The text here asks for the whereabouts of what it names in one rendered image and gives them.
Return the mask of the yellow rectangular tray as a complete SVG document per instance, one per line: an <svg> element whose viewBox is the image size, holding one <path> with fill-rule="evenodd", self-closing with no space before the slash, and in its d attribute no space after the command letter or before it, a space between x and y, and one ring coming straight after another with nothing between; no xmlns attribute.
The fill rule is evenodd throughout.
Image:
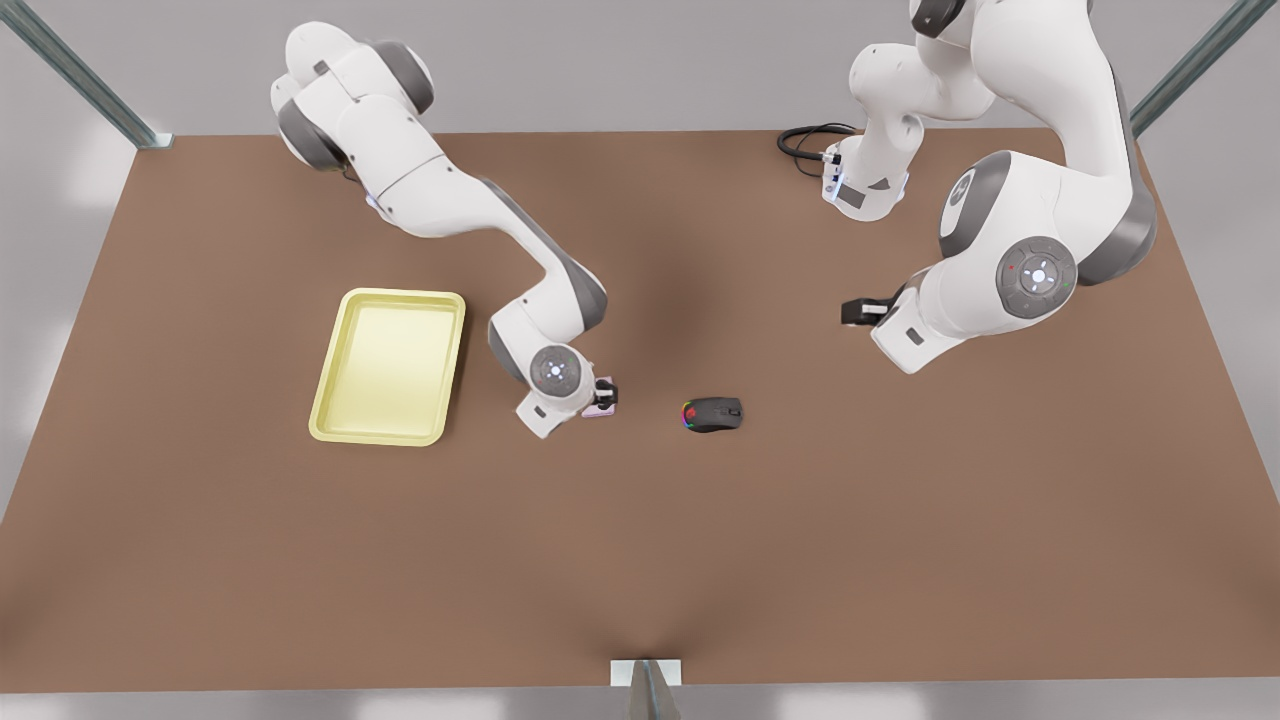
<svg viewBox="0 0 1280 720"><path fill-rule="evenodd" d="M321 442L426 447L445 429L466 304L453 292L356 288L340 301L312 409Z"/></svg>

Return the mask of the silver frame post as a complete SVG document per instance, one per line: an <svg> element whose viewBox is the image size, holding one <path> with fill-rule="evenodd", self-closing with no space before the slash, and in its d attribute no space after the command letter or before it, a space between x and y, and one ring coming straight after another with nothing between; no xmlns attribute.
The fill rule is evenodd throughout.
<svg viewBox="0 0 1280 720"><path fill-rule="evenodd" d="M1277 0L1235 0L1181 59L1133 108L1130 126L1140 137L1162 117L1228 50L1243 38Z"/></svg>
<svg viewBox="0 0 1280 720"><path fill-rule="evenodd" d="M672 687L682 685L680 659L611 660L611 687L627 687L627 720L682 720Z"/></svg>
<svg viewBox="0 0 1280 720"><path fill-rule="evenodd" d="M0 0L0 22L59 74L136 149L169 149L174 135L156 132L32 9Z"/></svg>

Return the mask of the black computer mouse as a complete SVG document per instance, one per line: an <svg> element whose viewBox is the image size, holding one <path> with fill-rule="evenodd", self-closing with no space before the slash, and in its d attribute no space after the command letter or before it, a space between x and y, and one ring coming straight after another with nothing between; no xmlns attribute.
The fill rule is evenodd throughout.
<svg viewBox="0 0 1280 720"><path fill-rule="evenodd" d="M684 404L681 419L685 428L691 432L712 433L740 428L744 419L744 411L739 398L694 398Z"/></svg>

